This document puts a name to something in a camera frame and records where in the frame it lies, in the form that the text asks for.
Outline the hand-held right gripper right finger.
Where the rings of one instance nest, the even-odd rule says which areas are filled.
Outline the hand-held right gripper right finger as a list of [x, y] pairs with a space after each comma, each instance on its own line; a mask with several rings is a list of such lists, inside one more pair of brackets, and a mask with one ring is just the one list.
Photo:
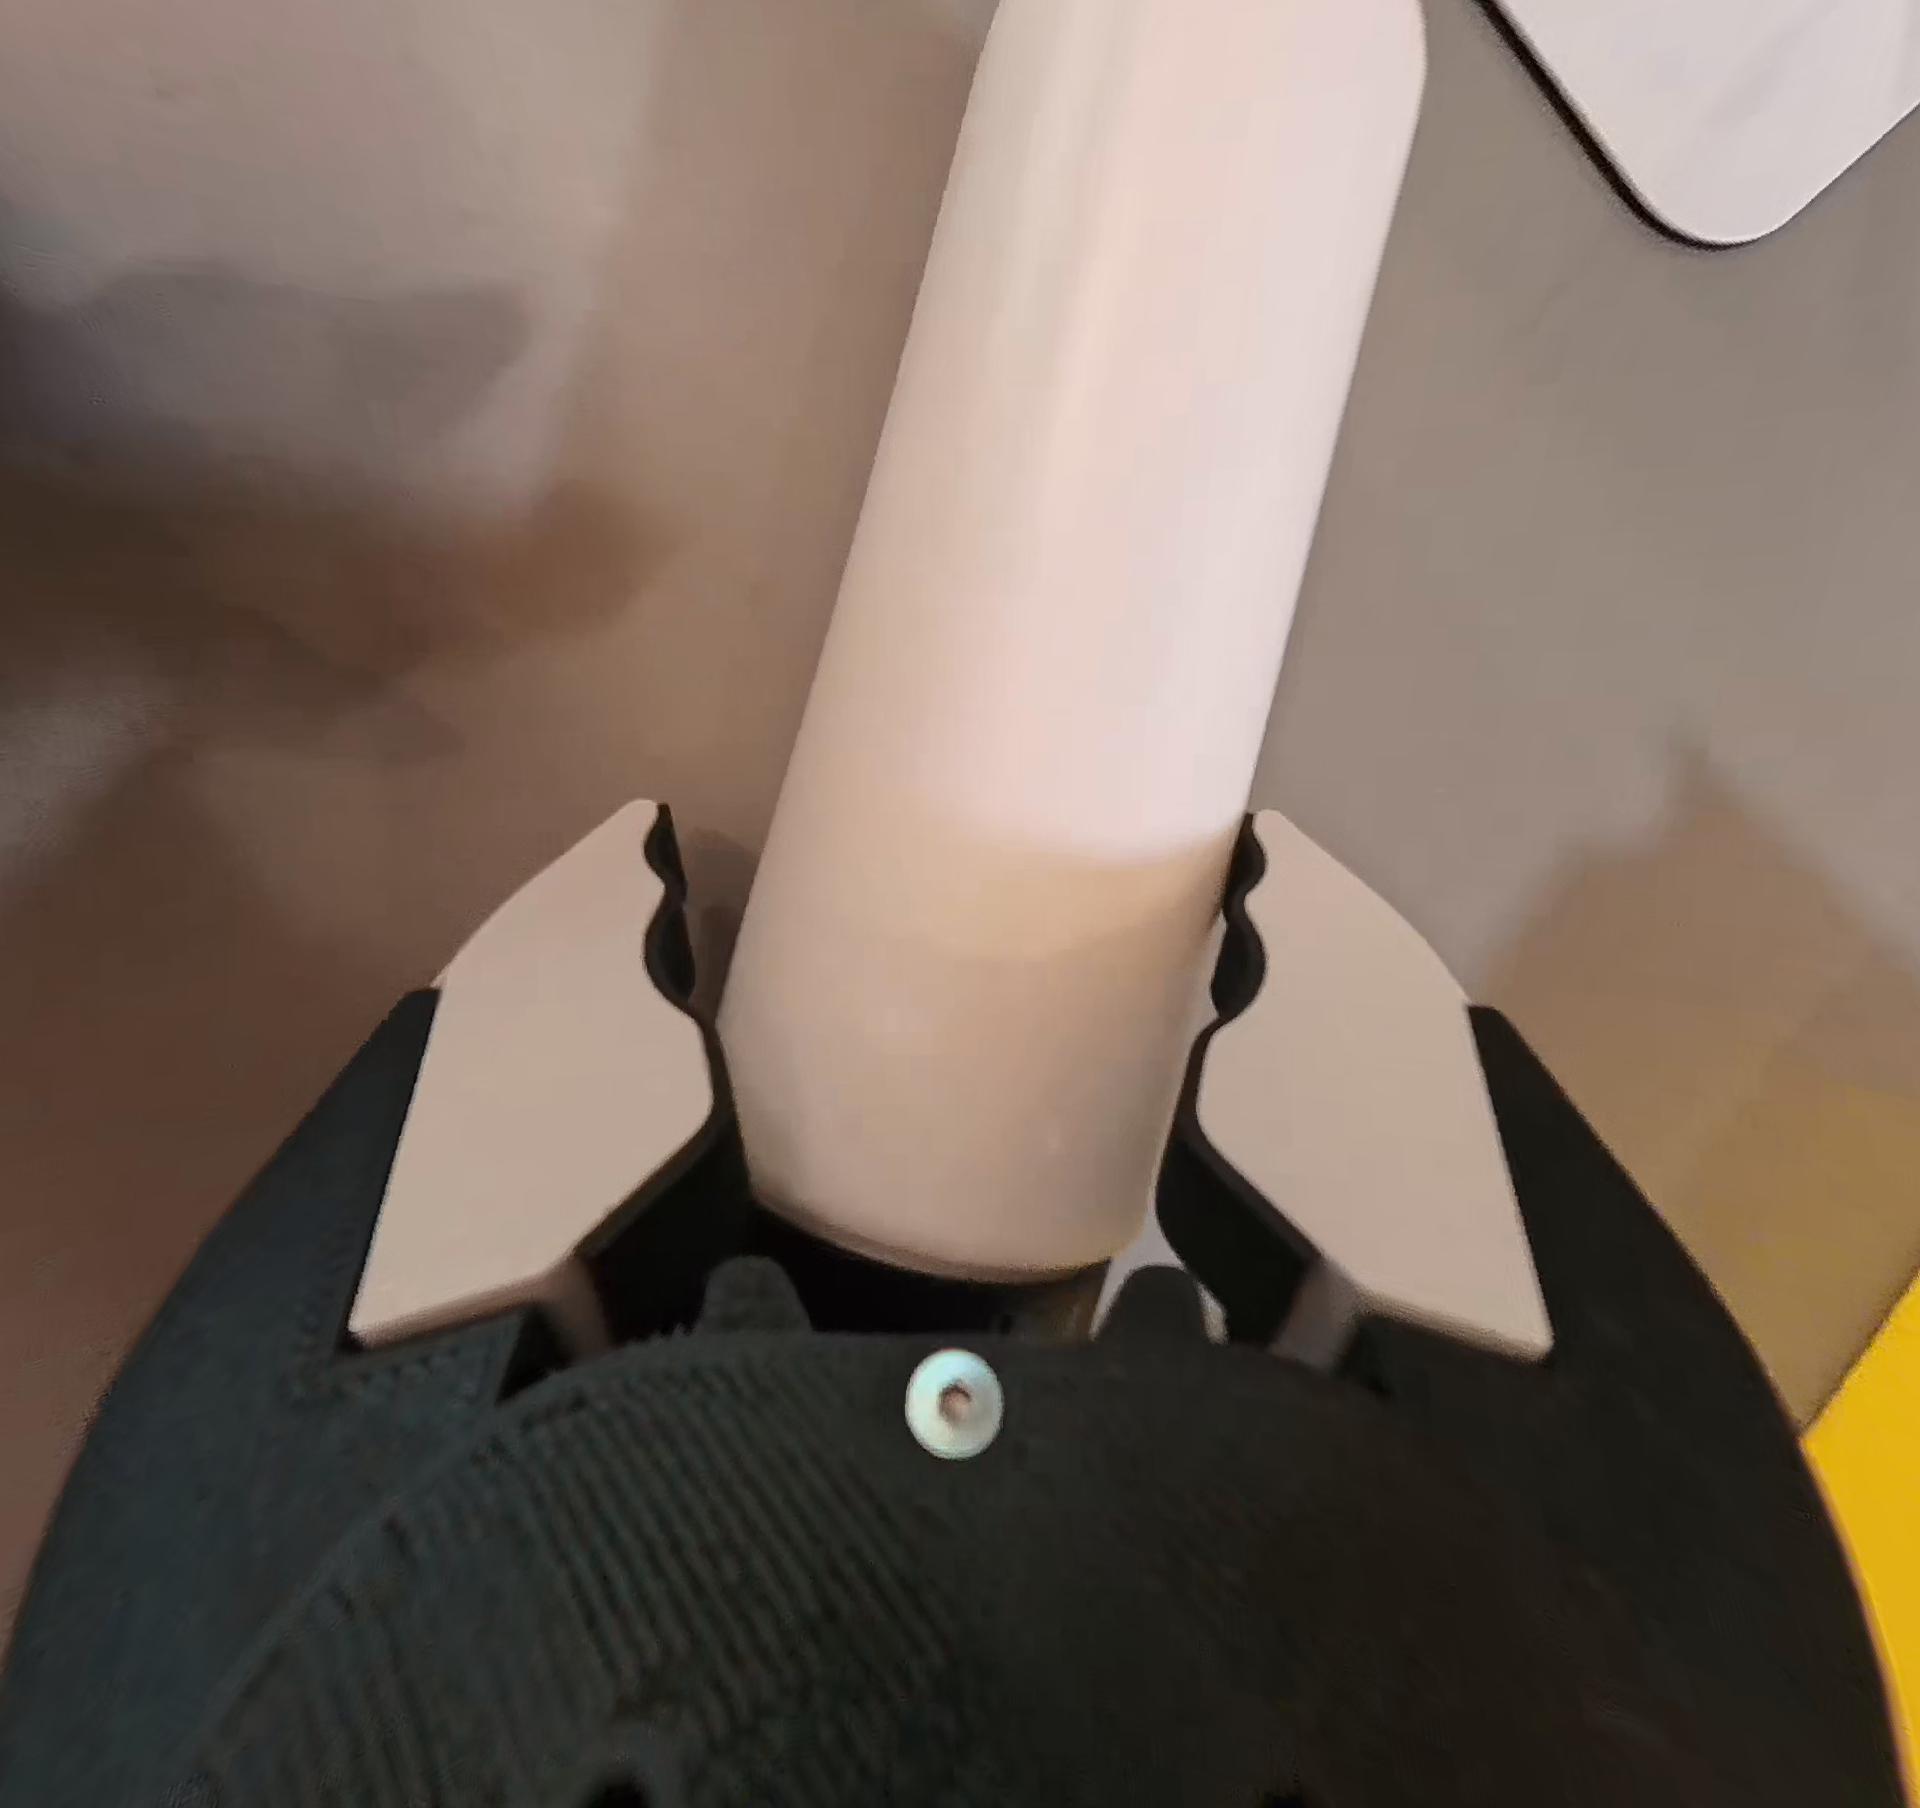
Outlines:
[[1466, 993], [1281, 812], [1220, 895], [1162, 1233], [1212, 1333], [1329, 1371], [1369, 1323], [1542, 1362], [1553, 1329]]

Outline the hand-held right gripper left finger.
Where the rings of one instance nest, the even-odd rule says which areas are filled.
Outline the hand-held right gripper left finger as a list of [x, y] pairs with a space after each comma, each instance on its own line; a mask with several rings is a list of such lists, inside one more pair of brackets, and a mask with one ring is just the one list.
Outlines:
[[460, 945], [430, 990], [353, 1342], [528, 1305], [584, 1354], [684, 1317], [741, 1222], [684, 902], [675, 816], [640, 800]]

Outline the white water bottle black cap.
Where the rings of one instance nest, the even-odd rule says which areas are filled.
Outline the white water bottle black cap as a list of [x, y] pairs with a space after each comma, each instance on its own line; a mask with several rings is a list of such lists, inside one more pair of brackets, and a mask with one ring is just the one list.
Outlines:
[[1136, 1235], [1425, 81], [1419, 0], [1000, 0], [720, 1032], [913, 1277]]

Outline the yellow plastic bin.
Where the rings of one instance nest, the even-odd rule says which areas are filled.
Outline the yellow plastic bin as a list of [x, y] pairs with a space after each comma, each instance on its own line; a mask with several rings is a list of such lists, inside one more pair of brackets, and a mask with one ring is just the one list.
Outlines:
[[1804, 1437], [1883, 1661], [1917, 1804], [1917, 1280], [1911, 1278]]

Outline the white metal book stand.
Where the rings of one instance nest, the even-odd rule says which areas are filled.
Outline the white metal book stand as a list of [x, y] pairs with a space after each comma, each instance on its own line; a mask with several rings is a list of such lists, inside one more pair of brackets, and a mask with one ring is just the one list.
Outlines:
[[1778, 231], [1917, 99], [1917, 0], [1491, 0], [1674, 235]]

